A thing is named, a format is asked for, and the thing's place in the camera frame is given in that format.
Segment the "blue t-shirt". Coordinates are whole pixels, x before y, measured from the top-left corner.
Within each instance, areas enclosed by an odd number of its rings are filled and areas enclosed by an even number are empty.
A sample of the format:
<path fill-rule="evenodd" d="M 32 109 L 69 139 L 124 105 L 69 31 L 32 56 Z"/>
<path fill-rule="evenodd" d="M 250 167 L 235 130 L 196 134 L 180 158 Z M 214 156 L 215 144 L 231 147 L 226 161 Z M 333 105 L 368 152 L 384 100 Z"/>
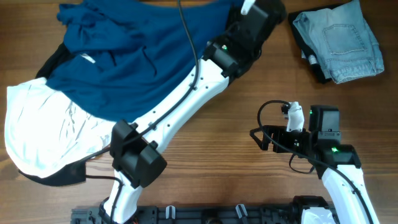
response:
<path fill-rule="evenodd" d="M 48 87 L 110 121 L 134 121 L 158 105 L 195 66 L 207 42 L 222 34 L 241 1 L 162 7 L 139 1 L 61 4 L 63 43 L 72 58 Z"/>

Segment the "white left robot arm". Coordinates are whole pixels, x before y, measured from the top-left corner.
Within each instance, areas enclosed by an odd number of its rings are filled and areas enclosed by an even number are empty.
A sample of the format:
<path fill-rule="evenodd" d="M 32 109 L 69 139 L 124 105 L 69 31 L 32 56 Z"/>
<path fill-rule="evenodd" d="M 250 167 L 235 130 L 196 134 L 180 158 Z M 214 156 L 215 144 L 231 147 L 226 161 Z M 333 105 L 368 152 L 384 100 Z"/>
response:
<path fill-rule="evenodd" d="M 103 223 L 126 223 L 143 190 L 167 166 L 162 153 L 177 131 L 210 99 L 244 75 L 261 56 L 263 43 L 286 17 L 281 1 L 245 1 L 224 33 L 211 39 L 195 66 L 158 105 L 111 133 L 114 186 L 99 207 Z"/>

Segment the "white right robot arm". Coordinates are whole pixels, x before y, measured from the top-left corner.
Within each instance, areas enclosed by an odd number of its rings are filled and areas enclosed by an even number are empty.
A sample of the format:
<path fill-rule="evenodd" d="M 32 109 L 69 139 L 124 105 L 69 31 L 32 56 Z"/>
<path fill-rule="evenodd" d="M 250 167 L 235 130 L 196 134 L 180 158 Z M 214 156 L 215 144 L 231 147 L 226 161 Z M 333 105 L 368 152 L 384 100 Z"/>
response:
<path fill-rule="evenodd" d="M 298 102 L 279 101 L 286 126 L 264 125 L 257 113 L 258 127 L 250 130 L 261 150 L 290 153 L 306 159 L 330 195 L 332 205 L 322 197 L 296 196 L 290 221 L 297 223 L 378 223 L 364 183 L 362 164 L 355 148 L 341 143 L 340 112 L 335 106 L 312 105 L 308 128 Z"/>

